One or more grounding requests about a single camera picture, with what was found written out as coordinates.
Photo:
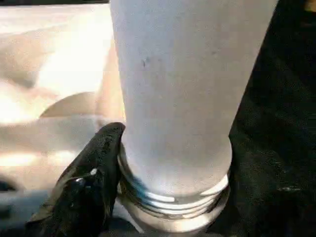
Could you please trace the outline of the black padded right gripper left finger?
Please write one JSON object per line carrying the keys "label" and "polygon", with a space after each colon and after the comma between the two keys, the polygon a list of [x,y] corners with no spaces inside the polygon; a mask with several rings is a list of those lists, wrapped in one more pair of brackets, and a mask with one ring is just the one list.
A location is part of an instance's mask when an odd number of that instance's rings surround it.
{"label": "black padded right gripper left finger", "polygon": [[95,133],[25,225],[26,237],[97,237],[108,227],[117,197],[118,154],[125,125]]}

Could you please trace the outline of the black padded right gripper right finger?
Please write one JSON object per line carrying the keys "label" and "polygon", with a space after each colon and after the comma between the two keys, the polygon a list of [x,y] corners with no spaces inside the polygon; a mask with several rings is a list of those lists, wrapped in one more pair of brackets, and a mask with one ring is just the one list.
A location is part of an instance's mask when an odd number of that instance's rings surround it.
{"label": "black padded right gripper right finger", "polygon": [[208,229],[221,237],[313,237],[316,159],[231,134],[233,162],[226,207]]}

